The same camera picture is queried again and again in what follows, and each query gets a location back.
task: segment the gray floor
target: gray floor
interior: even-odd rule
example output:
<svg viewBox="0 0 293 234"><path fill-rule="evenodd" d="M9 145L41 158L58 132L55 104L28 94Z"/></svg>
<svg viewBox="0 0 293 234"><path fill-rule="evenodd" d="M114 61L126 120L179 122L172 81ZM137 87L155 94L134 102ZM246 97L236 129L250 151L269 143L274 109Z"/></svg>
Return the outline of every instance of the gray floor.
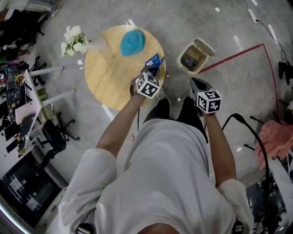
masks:
<svg viewBox="0 0 293 234"><path fill-rule="evenodd" d="M277 40L292 61L293 11L286 0L247 0L256 17L266 25L270 24ZM52 164L67 181L72 178L82 154L93 148L99 140L110 119L101 103L91 94L77 61L85 60L85 55L60 57L60 44L67 26L80 25L89 39L96 38L109 27L129 23L131 19L137 26L152 33L160 42L166 56L167 70L170 76L164 82L164 89L173 105L174 115L178 115L182 99L189 89L189 77L176 64L181 50L196 37L204 39L215 50L216 56L210 58L207 65L264 43L270 56L276 75L279 98L291 99L291 87L277 76L277 63L281 60L280 48L260 24L254 24L247 13L242 0L68 0L63 8L44 25L45 36L40 37L33 55L40 55L49 66L63 65L66 69L43 76L46 90L54 96L76 88L70 98L55 103L55 108L63 112L65 120L76 119L71 130L81 137L81 142L70 141L66 151L58 154ZM197 75L218 89L224 99L222 110L217 114L223 125L227 117L237 112L242 114L256 129L260 125L249 120L254 115L263 121L272 117L275 110L274 83L271 68L263 47L225 62L205 73ZM142 109L141 122L150 106ZM116 110L110 110L115 116ZM130 134L120 152L119 165L132 145L131 133L136 135L134 122ZM245 179L248 174L258 170L258 160L254 152L239 147L247 143L254 146L252 134L235 120L227 125L226 137L233 151L237 174Z"/></svg>

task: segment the trash bin lid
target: trash bin lid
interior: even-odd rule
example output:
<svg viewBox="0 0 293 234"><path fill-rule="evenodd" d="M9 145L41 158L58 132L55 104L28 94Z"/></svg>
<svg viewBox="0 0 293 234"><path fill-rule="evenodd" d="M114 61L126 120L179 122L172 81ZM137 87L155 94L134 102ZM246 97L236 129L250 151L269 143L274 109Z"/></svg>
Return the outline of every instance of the trash bin lid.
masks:
<svg viewBox="0 0 293 234"><path fill-rule="evenodd" d="M194 44L196 46L200 47L209 56L215 56L216 55L216 52L214 51L214 49L208 43L206 43L204 40L202 40L200 38L196 38L194 40Z"/></svg>

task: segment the flower bouquet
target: flower bouquet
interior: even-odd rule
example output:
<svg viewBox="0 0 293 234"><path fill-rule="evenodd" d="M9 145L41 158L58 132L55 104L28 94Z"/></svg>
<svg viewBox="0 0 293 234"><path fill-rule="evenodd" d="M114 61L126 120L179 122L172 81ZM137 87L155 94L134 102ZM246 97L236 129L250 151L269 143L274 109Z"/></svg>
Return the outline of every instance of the flower bouquet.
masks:
<svg viewBox="0 0 293 234"><path fill-rule="evenodd" d="M70 29L70 26L66 28L64 33L65 42L61 44L61 56L70 55L73 56L75 52L85 53L87 51L87 45L89 40L86 35L81 31L80 26L74 26Z"/></svg>

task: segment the power outlet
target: power outlet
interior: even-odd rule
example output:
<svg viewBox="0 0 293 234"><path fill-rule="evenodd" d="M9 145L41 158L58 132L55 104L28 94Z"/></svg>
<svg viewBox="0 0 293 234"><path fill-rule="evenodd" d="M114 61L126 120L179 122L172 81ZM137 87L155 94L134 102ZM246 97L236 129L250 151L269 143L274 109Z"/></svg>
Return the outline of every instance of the power outlet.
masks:
<svg viewBox="0 0 293 234"><path fill-rule="evenodd" d="M250 17L252 19L252 22L257 23L257 21L256 21L257 19L256 19L255 14L253 13L253 11L251 9L247 9L247 11L248 11L248 14L250 15Z"/></svg>

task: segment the wooden tabletop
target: wooden tabletop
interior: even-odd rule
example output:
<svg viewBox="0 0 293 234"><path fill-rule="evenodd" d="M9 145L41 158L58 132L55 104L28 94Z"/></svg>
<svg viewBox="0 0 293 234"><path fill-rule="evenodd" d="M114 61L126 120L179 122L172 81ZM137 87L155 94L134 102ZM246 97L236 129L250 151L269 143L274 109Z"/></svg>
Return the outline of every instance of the wooden tabletop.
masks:
<svg viewBox="0 0 293 234"><path fill-rule="evenodd" d="M120 44L123 36L134 29L141 30L146 38L142 52L134 56L123 57ZM106 106L121 110L130 99L130 82L139 74L144 63L156 53L160 59L164 52L148 31L132 26L120 25L106 30L102 37L108 42L104 50L89 50L85 62L85 76L89 89L96 99ZM160 80L165 77L166 63L160 67Z"/></svg>

